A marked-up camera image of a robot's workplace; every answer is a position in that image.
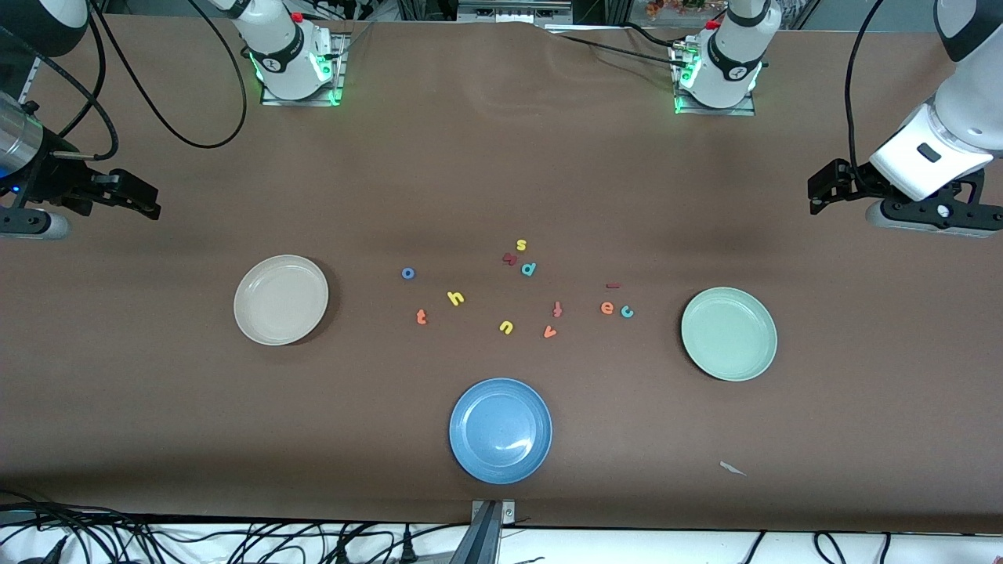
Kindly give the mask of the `pale green plate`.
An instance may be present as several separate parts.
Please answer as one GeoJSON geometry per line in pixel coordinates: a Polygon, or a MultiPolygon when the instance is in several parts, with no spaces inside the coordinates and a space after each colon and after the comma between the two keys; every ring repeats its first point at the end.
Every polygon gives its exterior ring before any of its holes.
{"type": "Polygon", "coordinates": [[[680,320],[682,345],[696,367],[718,381],[752,381],[777,355],[773,315],[755,296],[713,287],[693,296],[680,320]]]}

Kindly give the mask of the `beige plate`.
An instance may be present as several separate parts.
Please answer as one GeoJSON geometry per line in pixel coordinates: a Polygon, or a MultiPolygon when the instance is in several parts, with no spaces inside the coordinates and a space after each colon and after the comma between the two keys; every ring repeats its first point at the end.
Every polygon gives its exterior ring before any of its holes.
{"type": "Polygon", "coordinates": [[[299,255],[269,257],[237,283],[233,314],[251,342],[283,346],[300,342],[322,321],[330,289],[322,268],[299,255]]]}

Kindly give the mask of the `dried orange flowers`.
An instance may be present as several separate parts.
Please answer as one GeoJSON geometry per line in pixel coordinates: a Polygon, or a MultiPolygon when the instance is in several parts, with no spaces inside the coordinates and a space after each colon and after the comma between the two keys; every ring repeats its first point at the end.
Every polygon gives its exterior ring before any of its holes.
{"type": "Polygon", "coordinates": [[[650,20],[687,18],[705,14],[715,0],[645,0],[644,11],[650,20]]]}

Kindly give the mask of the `brown table cover sheet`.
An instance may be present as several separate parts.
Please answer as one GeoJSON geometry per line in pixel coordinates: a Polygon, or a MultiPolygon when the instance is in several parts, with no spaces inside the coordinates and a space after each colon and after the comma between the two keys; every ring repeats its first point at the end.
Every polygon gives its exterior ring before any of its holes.
{"type": "Polygon", "coordinates": [[[340,107],[250,92],[218,150],[173,139],[110,57],[108,168],[162,214],[97,206],[66,240],[0,240],[0,488],[186,516],[458,522],[507,497],[533,526],[1003,534],[1003,236],[807,211],[845,153],[852,42],[781,34],[756,115],[702,117],[674,114],[652,62],[527,24],[377,24],[340,107]],[[233,299],[277,255],[315,262],[330,298],[265,346],[233,299]],[[752,381],[682,345],[713,287],[773,315],[752,381]],[[490,378],[554,425],[516,484],[449,446],[490,378]]]}

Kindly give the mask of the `grey power strip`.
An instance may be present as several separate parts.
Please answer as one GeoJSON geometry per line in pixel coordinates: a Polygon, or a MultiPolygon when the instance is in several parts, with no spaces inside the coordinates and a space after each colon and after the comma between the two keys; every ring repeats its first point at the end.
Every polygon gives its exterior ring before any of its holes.
{"type": "Polygon", "coordinates": [[[456,21],[572,25],[573,4],[572,0],[458,0],[456,21]]]}

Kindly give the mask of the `blue plate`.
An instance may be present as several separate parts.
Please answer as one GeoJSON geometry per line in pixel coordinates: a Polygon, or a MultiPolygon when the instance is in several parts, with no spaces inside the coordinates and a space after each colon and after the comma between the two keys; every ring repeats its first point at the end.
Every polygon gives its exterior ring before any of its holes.
{"type": "Polygon", "coordinates": [[[554,425],[536,389],[513,378],[490,378],[459,396],[448,435],[463,471],[500,486],[522,482],[545,463],[554,425]]]}

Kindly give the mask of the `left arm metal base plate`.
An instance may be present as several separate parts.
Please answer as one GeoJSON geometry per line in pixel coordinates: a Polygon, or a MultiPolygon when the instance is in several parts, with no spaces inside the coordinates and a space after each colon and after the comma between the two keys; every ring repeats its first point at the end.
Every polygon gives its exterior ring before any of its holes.
{"type": "Polygon", "coordinates": [[[733,107],[714,108],[699,103],[691,92],[684,89],[676,89],[674,92],[675,114],[699,114],[699,115],[719,115],[720,117],[754,117],[755,99],[751,92],[743,96],[743,99],[733,107]]]}

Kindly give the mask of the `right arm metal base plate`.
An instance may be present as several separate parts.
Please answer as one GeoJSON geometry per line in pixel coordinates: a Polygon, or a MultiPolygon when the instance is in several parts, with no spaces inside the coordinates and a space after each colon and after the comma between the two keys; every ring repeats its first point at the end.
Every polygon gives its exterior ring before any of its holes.
{"type": "Polygon", "coordinates": [[[322,85],[311,96],[305,99],[280,99],[266,87],[262,90],[260,103],[262,106],[273,107],[337,107],[340,106],[344,89],[343,78],[322,85]]]}

